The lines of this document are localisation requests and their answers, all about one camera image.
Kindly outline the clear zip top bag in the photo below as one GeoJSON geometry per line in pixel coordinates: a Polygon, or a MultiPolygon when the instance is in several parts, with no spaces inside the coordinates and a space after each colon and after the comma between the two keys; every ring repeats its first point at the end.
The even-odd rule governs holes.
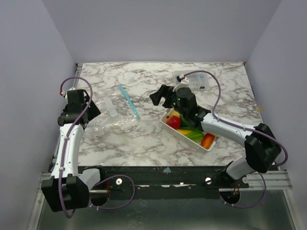
{"type": "Polygon", "coordinates": [[[89,123],[90,127],[119,127],[140,120],[132,99],[121,84],[109,89],[93,89],[93,93],[93,102],[101,114],[89,123]]]}

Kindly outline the green toy leafy vegetable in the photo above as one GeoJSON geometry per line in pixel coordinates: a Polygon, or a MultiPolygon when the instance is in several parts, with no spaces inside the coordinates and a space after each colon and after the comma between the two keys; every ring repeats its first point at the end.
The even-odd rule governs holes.
{"type": "Polygon", "coordinates": [[[181,126],[180,126],[179,129],[188,129],[188,130],[193,131],[192,133],[188,134],[185,137],[191,139],[194,142],[202,141],[204,134],[201,131],[199,131],[198,129],[191,127],[182,115],[180,115],[180,119],[181,119],[181,126]]]}

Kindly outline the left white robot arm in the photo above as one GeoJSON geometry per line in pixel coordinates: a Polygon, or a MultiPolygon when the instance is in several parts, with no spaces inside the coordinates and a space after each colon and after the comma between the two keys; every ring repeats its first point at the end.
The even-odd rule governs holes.
{"type": "Polygon", "coordinates": [[[60,140],[56,163],[50,178],[41,185],[53,212],[87,207],[90,190],[106,185],[106,177],[99,168],[90,166],[78,171],[79,148],[85,128],[100,111],[90,101],[86,90],[71,88],[65,100],[67,104],[58,117],[60,140]]]}

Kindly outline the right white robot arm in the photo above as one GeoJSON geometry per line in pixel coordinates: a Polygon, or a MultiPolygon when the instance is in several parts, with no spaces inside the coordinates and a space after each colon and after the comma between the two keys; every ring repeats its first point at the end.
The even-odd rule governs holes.
{"type": "Polygon", "coordinates": [[[162,98],[165,99],[163,107],[179,112],[184,126],[222,136],[245,148],[245,156],[230,162],[221,175],[221,183],[227,188],[233,187],[246,174],[266,173],[281,152],[280,145],[275,142],[266,124],[245,126],[218,118],[212,111],[197,104],[195,94],[188,87],[174,91],[173,87],[163,84],[157,92],[150,94],[155,106],[162,98]]]}

